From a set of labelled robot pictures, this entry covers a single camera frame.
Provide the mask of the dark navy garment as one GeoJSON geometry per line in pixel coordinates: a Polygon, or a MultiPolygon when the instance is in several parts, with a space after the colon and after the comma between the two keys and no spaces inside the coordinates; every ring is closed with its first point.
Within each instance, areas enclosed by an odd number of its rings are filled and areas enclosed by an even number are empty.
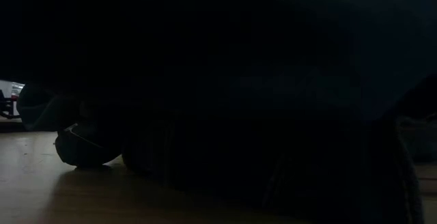
{"type": "Polygon", "coordinates": [[[437,72],[437,0],[0,0],[0,79],[165,116],[373,121],[437,72]]]}

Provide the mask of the black metal rig frame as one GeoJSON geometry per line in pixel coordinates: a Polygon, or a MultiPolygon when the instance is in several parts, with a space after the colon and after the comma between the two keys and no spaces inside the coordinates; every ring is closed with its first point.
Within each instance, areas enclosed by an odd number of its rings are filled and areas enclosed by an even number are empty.
{"type": "Polygon", "coordinates": [[[0,116],[0,133],[25,131],[26,128],[24,127],[21,119],[7,119],[0,116]]]}

